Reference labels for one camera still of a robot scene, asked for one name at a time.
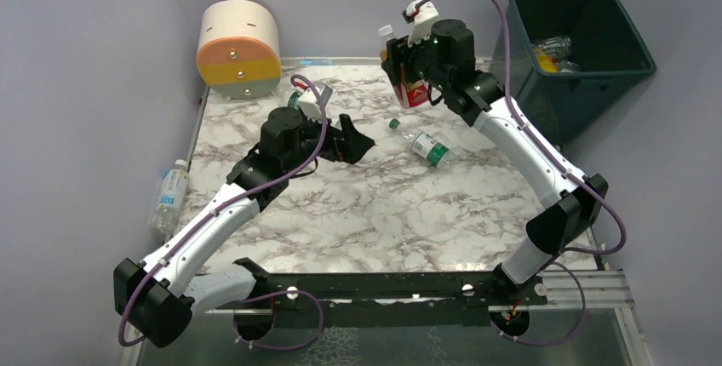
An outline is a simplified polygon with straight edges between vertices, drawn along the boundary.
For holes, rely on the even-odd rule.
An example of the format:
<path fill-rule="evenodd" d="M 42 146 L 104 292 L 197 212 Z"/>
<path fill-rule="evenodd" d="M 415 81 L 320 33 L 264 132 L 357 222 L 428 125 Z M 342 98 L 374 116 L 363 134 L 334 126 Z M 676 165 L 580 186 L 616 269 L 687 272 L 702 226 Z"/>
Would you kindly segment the amber tea bottle red label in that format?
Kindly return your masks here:
<path fill-rule="evenodd" d="M 404 76 L 404 67 L 401 64 L 394 65 L 391 61 L 392 51 L 387 44 L 396 40 L 392 26 L 381 27 L 378 36 L 381 41 L 381 69 L 387 74 L 399 104 L 404 109 L 410 109 L 427 103 L 427 84 L 422 81 L 408 82 Z"/>

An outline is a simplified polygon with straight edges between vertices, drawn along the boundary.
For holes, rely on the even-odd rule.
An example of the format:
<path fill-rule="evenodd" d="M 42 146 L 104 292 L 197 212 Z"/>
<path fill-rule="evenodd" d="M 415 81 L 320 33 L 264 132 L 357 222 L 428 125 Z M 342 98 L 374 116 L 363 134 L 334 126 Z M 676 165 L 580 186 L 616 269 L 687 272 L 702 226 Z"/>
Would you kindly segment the clear bottle green cap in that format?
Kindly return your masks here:
<path fill-rule="evenodd" d="M 455 161 L 455 154 L 441 141 L 425 131 L 414 128 L 398 119 L 391 119 L 388 126 L 410 145 L 411 151 L 437 169 L 449 169 Z"/>

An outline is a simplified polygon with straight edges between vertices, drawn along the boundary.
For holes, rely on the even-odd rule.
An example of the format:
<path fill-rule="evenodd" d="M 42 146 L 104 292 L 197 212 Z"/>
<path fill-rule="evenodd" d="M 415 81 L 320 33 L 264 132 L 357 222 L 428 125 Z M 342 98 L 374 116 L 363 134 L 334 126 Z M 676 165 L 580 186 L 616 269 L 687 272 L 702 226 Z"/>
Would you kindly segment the yellow bottle green label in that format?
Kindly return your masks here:
<path fill-rule="evenodd" d="M 555 60 L 547 55 L 543 50 L 535 49 L 535 57 L 542 71 L 546 73 L 558 73 L 559 69 Z"/>

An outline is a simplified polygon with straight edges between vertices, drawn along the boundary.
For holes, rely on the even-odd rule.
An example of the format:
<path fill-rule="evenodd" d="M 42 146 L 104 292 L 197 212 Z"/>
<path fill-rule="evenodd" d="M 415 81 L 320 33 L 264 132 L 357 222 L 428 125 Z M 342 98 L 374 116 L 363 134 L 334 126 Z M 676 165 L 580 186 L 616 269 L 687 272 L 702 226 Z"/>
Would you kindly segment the clear bottle purple-blue label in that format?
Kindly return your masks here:
<path fill-rule="evenodd" d="M 559 36 L 541 40 L 533 45 L 533 49 L 543 50 L 555 60 L 559 72 L 579 72 L 581 67 L 570 59 L 572 41 L 569 37 Z"/>

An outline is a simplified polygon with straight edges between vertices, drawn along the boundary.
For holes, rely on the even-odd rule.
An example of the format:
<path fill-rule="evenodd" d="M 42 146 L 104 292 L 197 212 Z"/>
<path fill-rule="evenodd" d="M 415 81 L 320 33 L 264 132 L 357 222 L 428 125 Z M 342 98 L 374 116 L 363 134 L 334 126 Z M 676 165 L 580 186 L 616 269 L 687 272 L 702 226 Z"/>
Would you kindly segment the tall clear bottle blue label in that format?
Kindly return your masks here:
<path fill-rule="evenodd" d="M 173 237 L 177 229 L 188 182 L 188 162 L 177 159 L 163 177 L 152 219 L 152 229 L 162 239 Z"/>

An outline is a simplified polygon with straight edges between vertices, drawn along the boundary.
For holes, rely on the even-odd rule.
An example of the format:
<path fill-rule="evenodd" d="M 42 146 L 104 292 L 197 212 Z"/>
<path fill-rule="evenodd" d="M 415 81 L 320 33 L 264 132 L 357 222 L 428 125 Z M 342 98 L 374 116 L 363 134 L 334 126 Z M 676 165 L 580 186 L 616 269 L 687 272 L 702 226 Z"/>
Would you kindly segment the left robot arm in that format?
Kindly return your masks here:
<path fill-rule="evenodd" d="M 122 320 L 118 340 L 132 325 L 163 348 L 178 339 L 192 317 L 230 300 L 249 297 L 256 280 L 239 264 L 201 280 L 198 270 L 242 225 L 253 220 L 308 164 L 319 159 L 355 164 L 375 146 L 347 114 L 339 127 L 312 120 L 291 107 L 272 110 L 259 141 L 238 161 L 212 200 L 182 230 L 145 259 L 122 260 L 113 271 L 114 307 Z"/>

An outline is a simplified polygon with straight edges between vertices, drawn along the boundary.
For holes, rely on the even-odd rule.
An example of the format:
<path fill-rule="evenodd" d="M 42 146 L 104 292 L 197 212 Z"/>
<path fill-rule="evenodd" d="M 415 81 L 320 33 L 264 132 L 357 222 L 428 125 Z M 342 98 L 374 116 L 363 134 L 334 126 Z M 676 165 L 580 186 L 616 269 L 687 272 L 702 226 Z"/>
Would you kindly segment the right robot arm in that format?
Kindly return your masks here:
<path fill-rule="evenodd" d="M 378 31 L 381 67 L 396 88 L 421 83 L 440 93 L 444 104 L 491 140 L 530 184 L 543 211 L 525 225 L 521 244 L 493 271 L 496 293 L 517 294 L 551 260 L 597 219 L 609 190 L 600 174 L 586 175 L 537 129 L 519 123 L 501 83 L 476 67 L 473 33 L 461 20 L 437 20 L 426 37 L 409 44 L 390 26 Z"/>

